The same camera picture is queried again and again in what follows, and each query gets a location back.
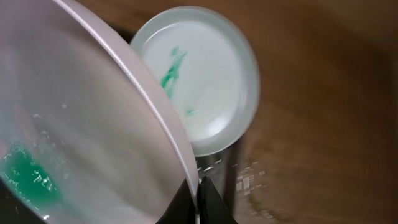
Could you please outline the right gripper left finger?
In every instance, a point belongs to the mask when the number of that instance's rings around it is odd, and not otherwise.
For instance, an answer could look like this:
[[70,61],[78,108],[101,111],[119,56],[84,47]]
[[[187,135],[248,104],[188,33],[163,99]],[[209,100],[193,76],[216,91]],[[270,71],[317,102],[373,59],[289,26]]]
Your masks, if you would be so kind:
[[156,224],[195,224],[195,207],[187,181],[184,180]]

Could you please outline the white plate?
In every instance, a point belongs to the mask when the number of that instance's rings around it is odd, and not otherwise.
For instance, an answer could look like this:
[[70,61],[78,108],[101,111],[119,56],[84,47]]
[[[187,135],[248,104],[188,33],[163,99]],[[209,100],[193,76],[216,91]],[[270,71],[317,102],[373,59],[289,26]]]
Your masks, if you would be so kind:
[[171,8],[147,21],[131,47],[172,101],[194,155],[220,152],[246,132],[259,104],[260,72],[229,19],[204,7]]
[[156,223],[198,174],[171,102],[76,1],[1,2],[1,179],[44,223]]

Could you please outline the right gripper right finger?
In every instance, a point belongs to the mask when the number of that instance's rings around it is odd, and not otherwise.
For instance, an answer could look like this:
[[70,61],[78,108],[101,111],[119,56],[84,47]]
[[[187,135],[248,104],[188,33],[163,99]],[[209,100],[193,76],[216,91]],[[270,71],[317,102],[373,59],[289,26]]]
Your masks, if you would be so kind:
[[209,177],[202,178],[197,199],[200,224],[238,224]]

